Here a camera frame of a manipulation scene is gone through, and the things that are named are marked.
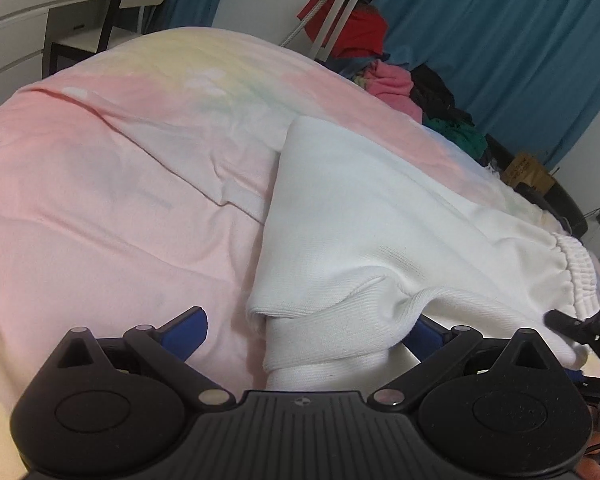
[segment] pink blanket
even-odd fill
[[[544,218],[441,136],[298,54],[209,28],[133,40],[0,108],[2,400],[73,326],[119,336],[195,304],[209,334],[188,362],[237,395],[264,386],[244,305],[299,115],[362,134],[470,200]]]
[[[376,59],[367,67],[363,77],[367,92],[422,123],[422,108],[409,97],[413,82],[407,70]]]

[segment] black chair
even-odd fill
[[[498,166],[502,170],[506,169],[513,162],[513,154],[493,137],[487,135],[485,138],[491,150],[491,155],[498,163]],[[581,240],[587,232],[589,228],[587,219],[584,218],[578,205],[560,183],[556,182],[551,186],[551,189],[544,196],[540,195],[531,186],[522,183],[516,186],[515,191],[532,204],[536,204],[540,209],[551,213],[560,222],[564,230],[571,233],[578,240]]]
[[[164,0],[111,0],[109,8],[99,27],[80,30],[56,40],[51,44],[49,73],[58,71],[58,57],[82,61],[99,52],[113,48],[125,41],[140,36],[135,32],[113,26],[120,9],[130,7],[156,6]]]

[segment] wrinkled fabric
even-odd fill
[[[485,337],[534,328],[579,368],[587,349],[544,325],[551,309],[600,309],[575,238],[469,202],[335,124],[291,125],[247,304],[268,388],[366,396],[413,364],[393,348],[423,311]]]
[[[318,37],[318,32],[327,18],[327,14],[331,10],[334,1],[327,0],[318,12],[316,12],[315,16],[304,26],[304,31],[311,41],[315,41],[315,38]],[[317,2],[318,0],[309,0],[298,14],[298,18],[302,20],[315,7]],[[328,43],[331,33],[341,15],[342,9],[339,10],[321,46],[325,46]],[[375,7],[358,4],[347,19],[347,23],[345,23],[338,39],[335,41],[330,55],[336,58],[382,56],[386,27],[386,21]]]
[[[120,336],[193,305],[209,329],[189,364],[237,396],[264,386],[244,305],[300,115],[371,139],[475,203],[557,226],[451,142],[299,54],[212,28],[149,34],[0,108],[2,402],[71,327]]]
[[[422,122],[422,109],[409,97],[413,88],[409,72],[402,67],[376,59],[364,71],[362,77],[366,81],[367,92],[394,110],[407,114],[419,123]]]
[[[413,81],[411,100],[422,108],[429,119],[474,124],[470,114],[456,108],[456,99],[451,90],[427,65],[417,66],[410,73]]]
[[[450,140],[473,160],[480,160],[487,149],[485,138],[470,124],[428,118],[422,124]]]
[[[343,78],[352,79],[358,72],[362,72],[376,59],[378,59],[378,56],[340,58],[329,56],[324,65],[332,72],[340,74]]]

